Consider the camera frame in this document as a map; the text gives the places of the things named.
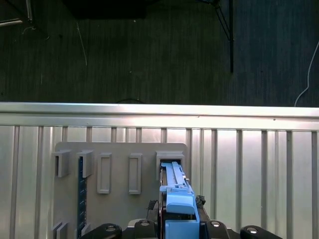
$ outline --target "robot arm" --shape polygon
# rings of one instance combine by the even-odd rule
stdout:
[[[211,220],[203,203],[182,166],[162,162],[159,200],[150,202],[146,219],[133,221],[124,231],[118,225],[103,224],[80,239],[281,239],[257,226],[246,226],[236,233]]]

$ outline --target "corrugated metal wall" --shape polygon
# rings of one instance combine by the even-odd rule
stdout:
[[[318,238],[318,133],[179,128],[0,126],[0,238],[46,239],[60,141],[182,142],[212,218],[238,230]]]

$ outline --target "metal stand leg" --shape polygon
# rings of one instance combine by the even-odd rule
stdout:
[[[48,38],[48,34],[46,32],[44,32],[41,28],[39,28],[36,23],[34,23],[34,22],[32,23],[31,4],[28,0],[26,1],[28,16],[25,16],[24,13],[19,8],[17,8],[14,4],[9,2],[8,0],[0,0],[0,1],[1,1],[1,3],[3,3],[5,5],[5,7],[10,12],[12,12],[14,15],[16,15],[18,17],[18,19],[15,19],[14,22],[13,21],[5,21],[4,25],[19,24],[20,23],[19,21],[22,21],[22,23],[28,25],[29,27],[36,28],[43,35],[44,38]]]
[[[233,29],[233,14],[234,14],[234,0],[229,0],[229,26],[220,7],[220,0],[198,0],[200,2],[214,6],[218,20],[226,34],[229,41],[229,58],[230,58],[230,72],[234,72],[234,29]]]

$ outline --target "screw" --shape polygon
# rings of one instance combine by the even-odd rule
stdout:
[[[220,224],[219,224],[218,222],[215,222],[215,221],[212,221],[211,224],[212,224],[214,227],[216,227],[216,228],[220,226]]]
[[[254,228],[247,228],[247,231],[249,231],[251,234],[256,234],[257,230]]]
[[[141,222],[141,225],[142,225],[142,226],[148,226],[148,225],[149,225],[149,222],[148,222],[148,221],[142,221],[142,222]]]
[[[114,226],[109,226],[107,229],[106,229],[107,232],[113,232],[115,231],[115,228]]]

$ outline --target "gray bracket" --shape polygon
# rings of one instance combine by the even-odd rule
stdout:
[[[131,153],[129,161],[129,194],[141,194],[142,154]]]
[[[78,157],[83,158],[83,173],[82,177],[87,178],[91,174],[93,174],[93,151],[92,150],[84,150],[82,152],[77,153]]]
[[[111,192],[112,154],[101,153],[97,158],[97,192],[109,194]]]
[[[55,176],[62,178],[69,174],[70,150],[61,150],[52,155],[55,160]]]

